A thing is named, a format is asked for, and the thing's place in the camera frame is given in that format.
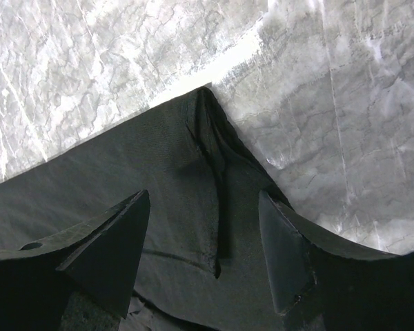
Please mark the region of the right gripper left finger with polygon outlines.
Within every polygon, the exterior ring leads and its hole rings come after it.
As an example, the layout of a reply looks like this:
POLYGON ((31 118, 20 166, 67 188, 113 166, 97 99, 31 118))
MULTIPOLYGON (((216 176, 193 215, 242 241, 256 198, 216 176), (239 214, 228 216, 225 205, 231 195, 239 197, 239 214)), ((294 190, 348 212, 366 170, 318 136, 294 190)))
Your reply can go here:
POLYGON ((0 250, 0 330, 117 330, 150 214, 139 191, 18 250, 0 250))

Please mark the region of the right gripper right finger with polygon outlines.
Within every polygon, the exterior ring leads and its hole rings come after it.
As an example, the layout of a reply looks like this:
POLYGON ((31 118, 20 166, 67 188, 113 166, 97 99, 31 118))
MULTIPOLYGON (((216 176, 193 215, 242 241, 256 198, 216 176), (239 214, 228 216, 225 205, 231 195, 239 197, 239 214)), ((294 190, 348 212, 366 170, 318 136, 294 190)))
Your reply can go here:
POLYGON ((259 225, 286 330, 414 330, 414 252, 349 241, 267 192, 259 195, 259 225))

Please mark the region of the black long sleeve shirt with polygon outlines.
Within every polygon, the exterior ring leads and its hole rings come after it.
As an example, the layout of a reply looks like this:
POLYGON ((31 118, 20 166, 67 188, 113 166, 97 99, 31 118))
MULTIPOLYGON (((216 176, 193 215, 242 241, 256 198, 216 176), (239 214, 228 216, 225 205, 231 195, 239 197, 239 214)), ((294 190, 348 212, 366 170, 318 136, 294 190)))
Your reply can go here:
POLYGON ((198 88, 0 184, 0 250, 148 191, 150 216, 122 330, 323 330, 312 298, 276 313, 259 193, 284 194, 198 88))

